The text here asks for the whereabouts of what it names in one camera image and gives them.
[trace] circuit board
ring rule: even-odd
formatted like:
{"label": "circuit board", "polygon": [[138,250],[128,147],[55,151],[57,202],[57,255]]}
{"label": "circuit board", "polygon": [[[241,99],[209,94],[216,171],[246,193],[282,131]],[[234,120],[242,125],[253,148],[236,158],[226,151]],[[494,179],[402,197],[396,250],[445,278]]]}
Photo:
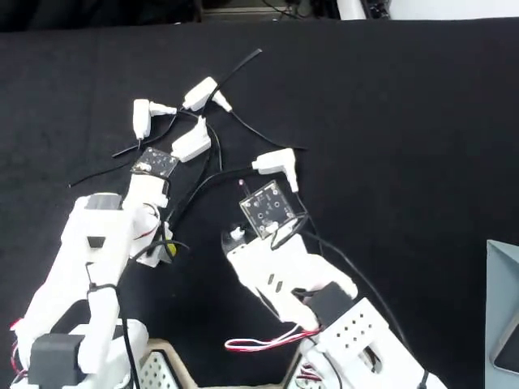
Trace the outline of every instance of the circuit board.
{"label": "circuit board", "polygon": [[147,173],[168,178],[177,166],[178,159],[167,152],[148,147],[131,168],[132,173]]}
{"label": "circuit board", "polygon": [[276,181],[269,182],[242,200],[240,207],[261,239],[294,218],[294,211]]}

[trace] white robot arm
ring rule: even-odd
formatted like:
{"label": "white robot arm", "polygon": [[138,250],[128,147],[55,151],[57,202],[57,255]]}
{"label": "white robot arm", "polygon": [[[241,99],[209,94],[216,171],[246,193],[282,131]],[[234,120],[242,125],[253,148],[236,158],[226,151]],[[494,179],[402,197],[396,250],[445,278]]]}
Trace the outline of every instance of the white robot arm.
{"label": "white robot arm", "polygon": [[[167,178],[178,160],[149,148],[132,169],[128,194],[100,193],[81,197],[62,232],[62,245],[45,283],[36,291],[24,315],[13,327],[19,359],[28,376],[13,387],[80,387],[113,389],[127,378],[129,361],[117,334],[121,325],[114,288],[128,259],[148,246],[165,228],[159,207],[166,207]],[[140,257],[155,267],[168,255],[164,246]],[[91,318],[70,334],[50,334],[52,327],[79,300],[88,299]],[[146,327],[128,321],[134,358],[143,355]]]}
{"label": "white robot arm", "polygon": [[[225,255],[240,282],[280,321],[320,331],[302,341],[300,352],[326,389],[445,389],[433,374],[424,379],[424,369],[382,315],[366,298],[357,298],[355,283],[320,255],[309,254],[299,234],[272,249],[274,240],[288,237],[297,225],[277,185],[267,184],[240,205],[255,233],[247,228],[223,233]],[[300,291],[311,297],[301,298]]]}

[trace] table surface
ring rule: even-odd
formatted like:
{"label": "table surface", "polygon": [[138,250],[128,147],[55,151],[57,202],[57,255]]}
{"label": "table surface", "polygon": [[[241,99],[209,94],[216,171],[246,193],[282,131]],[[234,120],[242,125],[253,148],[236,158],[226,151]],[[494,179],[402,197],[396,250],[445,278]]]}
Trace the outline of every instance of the table surface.
{"label": "table surface", "polygon": [[[263,54],[225,85],[228,100],[265,134],[308,147],[298,154],[299,182],[320,233],[386,297],[417,358],[449,388],[483,387],[486,240],[519,243],[516,19],[0,35],[2,383],[10,382],[8,325],[45,280],[75,198],[124,194],[129,173],[66,184],[112,166],[111,152],[134,142],[133,99],[179,105],[203,77],[258,47]],[[272,149],[220,110],[208,117],[226,169]],[[166,121],[154,124],[164,130]],[[168,150],[190,126],[180,122],[158,147]],[[177,171],[175,199],[199,167]],[[286,328],[221,253],[221,230],[243,220],[241,197],[235,182],[208,191],[176,232],[191,254],[131,267],[122,286],[131,316],[169,340],[202,386],[279,382],[294,353],[223,349],[230,337]]]}

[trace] black wire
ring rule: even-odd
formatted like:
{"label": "black wire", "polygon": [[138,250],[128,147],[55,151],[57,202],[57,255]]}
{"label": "black wire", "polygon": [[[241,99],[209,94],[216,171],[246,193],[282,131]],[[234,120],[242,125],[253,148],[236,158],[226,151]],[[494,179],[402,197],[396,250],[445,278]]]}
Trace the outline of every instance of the black wire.
{"label": "black wire", "polygon": [[[308,336],[307,339],[310,342],[312,342],[314,344],[314,346],[317,347],[317,342],[315,340],[313,340],[310,336]],[[328,361],[328,364],[330,365],[330,367],[332,367],[333,373],[335,373],[335,375],[337,376],[337,381],[339,382],[339,389],[342,389],[342,379],[341,379],[341,376],[339,375],[339,372],[337,371],[337,368],[333,364],[332,359],[328,356],[327,353],[323,353],[323,357],[324,357],[324,359],[326,359],[326,361]]]}
{"label": "black wire", "polygon": [[182,205],[182,208],[177,207],[176,210],[172,209],[169,217],[172,215],[176,215],[175,219],[175,226],[178,225],[180,220],[184,217],[187,210],[189,209],[190,205],[193,203],[195,197],[206,187],[210,182],[212,182],[215,178],[222,177],[225,178],[226,176],[229,177],[242,177],[249,174],[255,173],[255,170],[253,168],[244,168],[244,169],[232,169],[232,170],[225,170],[223,172],[214,173],[213,175],[205,178],[191,193],[189,198],[186,200],[185,204]]}
{"label": "black wire", "polygon": [[[171,129],[173,128],[173,124],[177,120],[178,113],[182,113],[182,112],[184,112],[183,108],[179,109],[177,111],[177,114],[174,115],[171,118],[171,121],[169,122],[168,128],[166,128],[166,130],[162,134],[157,135],[155,138],[150,138],[150,139],[146,139],[145,141],[143,141],[143,146],[148,146],[149,144],[158,142],[159,140],[164,138],[171,131]],[[132,150],[135,150],[136,148],[137,148],[137,145],[133,145],[133,146],[130,146],[128,148],[125,148],[124,150],[121,150],[119,152],[114,153],[112,155],[112,158],[119,158],[120,156],[123,156],[123,155],[127,154],[128,152],[131,152]]]}
{"label": "black wire", "polygon": [[[191,112],[188,112],[188,111],[179,111],[181,114],[183,115],[186,115],[186,116],[191,116],[192,118],[196,118],[198,119],[198,115],[194,114],[194,113],[191,113]],[[215,131],[215,129],[206,121],[205,122],[205,125],[207,126],[207,128],[212,132],[212,136],[213,138],[215,139],[215,142],[217,143],[217,151],[218,151],[218,169],[220,171],[222,171],[224,169],[224,161],[223,161],[223,157],[222,157],[222,154],[221,154],[221,144],[220,144],[220,139],[218,138],[218,135],[217,135],[217,132]]]}
{"label": "black wire", "polygon": [[[163,241],[166,241],[167,238],[165,236],[165,221],[162,222],[162,226],[161,226],[161,238]],[[164,246],[164,249],[165,249],[165,253],[168,255],[168,258],[171,262],[174,261],[174,256],[173,256],[173,253],[169,250],[169,247],[168,246]]]}
{"label": "black wire", "polygon": [[166,246],[166,248],[167,248],[167,245],[178,245],[178,246],[185,248],[186,250],[191,250],[191,248],[186,243],[182,243],[180,241],[175,241],[173,239],[163,239],[161,241],[151,242],[149,245],[144,247],[141,251],[139,251],[137,254],[135,254],[130,259],[133,261],[136,261],[137,259],[142,257],[148,250],[154,249],[155,247],[158,247],[158,246]]}
{"label": "black wire", "polygon": [[351,269],[357,273],[357,275],[362,278],[362,281],[371,289],[371,291],[375,294],[376,298],[379,300],[380,304],[383,306],[384,310],[386,311],[386,314],[388,315],[389,319],[392,322],[392,325],[394,326],[395,330],[397,330],[398,336],[400,337],[400,341],[402,344],[408,349],[411,350],[409,347],[409,343],[407,342],[407,338],[405,337],[404,332],[402,331],[402,328],[400,327],[400,324],[397,321],[397,318],[391,311],[391,308],[389,308],[388,304],[382,297],[382,295],[379,293],[377,288],[367,279],[367,277],[355,266],[353,262],[339,249],[338,247],[334,246],[332,243],[329,243],[325,241],[322,237],[318,237],[317,235],[314,235],[313,233],[309,233],[307,231],[301,232],[301,234],[310,237],[311,239],[315,239],[318,242],[321,242],[323,246],[328,247],[329,249],[335,251],[337,254],[339,254],[345,262],[348,264],[348,266],[351,267]]}
{"label": "black wire", "polygon": [[[283,237],[282,239],[280,239],[280,241],[278,241],[278,242],[276,242],[276,244],[274,244],[274,241],[276,240],[276,237],[277,237],[277,233],[279,232],[281,227],[283,227],[284,225],[287,225],[292,220],[300,220],[300,221],[299,221],[299,223],[296,224],[295,227],[292,228],[292,231],[290,231],[285,237]],[[307,220],[308,220],[308,214],[303,213],[300,215],[296,215],[295,217],[287,220],[285,223],[280,225],[272,236],[272,240],[270,241],[270,250],[272,250],[272,251],[277,250],[281,246],[283,246],[286,242],[288,242],[291,237],[293,237],[296,233],[299,233],[299,231],[302,230],[302,228],[304,227]]]}
{"label": "black wire", "polygon": [[81,182],[85,182],[85,181],[89,180],[90,178],[94,178],[94,177],[102,176],[103,174],[114,172],[115,170],[119,170],[121,168],[124,168],[125,166],[128,166],[130,164],[135,163],[135,161],[136,161],[136,159],[131,159],[131,160],[125,162],[124,164],[120,164],[120,165],[115,166],[114,168],[110,168],[110,169],[106,169],[106,170],[101,170],[100,172],[89,174],[88,176],[82,177],[82,178],[80,178],[77,181],[70,182],[68,184],[68,187],[71,188],[73,186],[79,185]]}
{"label": "black wire", "polygon": [[171,207],[171,210],[168,213],[168,216],[165,218],[165,221],[169,222],[169,229],[171,231],[174,231],[177,228],[178,222],[180,221],[180,218],[182,217],[182,214],[184,213],[184,208],[187,208],[189,205],[189,198],[191,195],[195,192],[196,188],[200,185],[200,183],[204,180],[204,176],[208,170],[209,161],[211,160],[211,152],[208,152],[207,156],[205,157],[204,166],[200,170],[199,176],[196,179],[195,184],[193,185],[193,189],[186,192],[186,194],[182,197],[182,199],[178,202],[177,207]]}
{"label": "black wire", "polygon": [[273,4],[271,4],[270,2],[268,2],[267,0],[261,0],[261,1],[263,2],[263,4],[264,4],[265,6],[268,6],[269,8],[272,8],[274,11],[279,12],[279,13],[282,14],[282,15],[288,16],[289,18],[292,18],[292,19],[302,19],[302,18],[299,17],[298,15],[290,14],[290,13],[287,12],[287,11],[283,11],[282,9],[277,8],[276,6],[274,6]]}
{"label": "black wire", "polygon": [[202,108],[201,116],[205,118],[205,108],[208,106],[208,102],[212,101],[212,98],[216,93],[225,85],[227,81],[242,67],[244,67],[248,62],[252,61],[254,58],[256,58],[258,55],[263,53],[262,49],[256,49],[249,55],[247,55],[226,77],[220,80],[220,82],[217,84],[217,87],[214,88],[214,90],[211,92],[211,94],[208,96],[208,99],[204,103],[204,107]]}
{"label": "black wire", "polygon": [[427,379],[429,378],[429,372],[427,370],[423,370],[422,381],[418,385],[418,389],[427,389]]}
{"label": "black wire", "polygon": [[[317,226],[316,226],[315,223],[314,223],[314,219],[311,217],[310,212],[308,211],[307,207],[305,206],[305,204],[304,204],[304,202],[302,201],[301,196],[299,195],[298,192],[296,192],[295,197],[298,199],[298,201],[299,201],[299,205],[301,206],[303,212],[305,212],[305,213],[308,215],[308,222],[310,223],[310,226],[311,226],[312,229],[314,230],[314,234],[315,234],[317,237],[320,237],[320,235],[319,235],[319,231],[317,231]],[[318,246],[319,246],[319,254],[320,254],[320,256],[321,256],[321,257],[324,257],[323,244],[322,244],[320,241],[317,241],[317,244],[318,244]]]}
{"label": "black wire", "polygon": [[137,366],[135,365],[135,359],[133,357],[133,351],[131,350],[131,343],[130,343],[130,336],[128,335],[128,317],[126,314],[126,311],[123,308],[122,305],[122,299],[121,299],[121,293],[119,292],[119,288],[114,284],[103,284],[103,285],[96,285],[94,283],[90,283],[90,286],[87,291],[87,298],[88,295],[92,292],[96,292],[101,289],[113,289],[115,292],[115,297],[117,298],[117,302],[119,304],[119,315],[121,316],[121,323],[122,323],[122,338],[124,339],[124,346],[127,350],[127,356],[128,356],[128,362],[130,363],[130,386],[134,387],[133,384],[135,384],[135,389],[140,389],[140,383],[139,383],[139,375],[137,373]]}
{"label": "black wire", "polygon": [[261,134],[259,131],[257,131],[255,128],[253,128],[252,126],[250,126],[249,124],[247,124],[243,119],[241,119],[234,111],[230,111],[230,114],[234,116],[234,118],[236,120],[238,120],[242,126],[244,126],[245,128],[247,128],[250,132],[258,135],[262,140],[264,140],[265,142],[268,142],[270,143],[271,145],[273,146],[276,146],[276,147],[279,147],[279,148],[293,148],[294,150],[307,150],[307,148],[305,147],[300,147],[300,146],[287,146],[287,145],[284,145],[283,143],[278,143],[276,142],[275,140],[272,140],[270,139],[269,137],[267,137],[266,135],[263,135]]}

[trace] white connector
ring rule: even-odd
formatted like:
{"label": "white connector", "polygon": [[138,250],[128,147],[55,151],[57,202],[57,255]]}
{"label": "white connector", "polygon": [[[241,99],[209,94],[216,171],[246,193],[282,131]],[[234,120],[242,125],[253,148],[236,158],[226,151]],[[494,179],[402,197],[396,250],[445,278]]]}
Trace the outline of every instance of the white connector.
{"label": "white connector", "polygon": [[171,155],[182,163],[192,160],[211,147],[205,118],[198,117],[195,127],[171,144]]}
{"label": "white connector", "polygon": [[[212,77],[207,77],[184,96],[184,103],[182,106],[193,112],[202,109],[209,98],[209,95],[216,87],[217,82]],[[229,102],[224,98],[224,95],[222,95],[220,91],[215,93],[212,100],[227,112],[233,110],[233,107],[230,106]]]}
{"label": "white connector", "polygon": [[177,109],[167,105],[157,104],[147,99],[133,100],[133,131],[137,139],[149,136],[152,128],[152,116],[175,115]]}
{"label": "white connector", "polygon": [[259,174],[283,172],[290,184],[292,192],[299,191],[298,177],[295,173],[295,154],[291,148],[284,148],[276,152],[262,154],[252,162],[252,168]]}

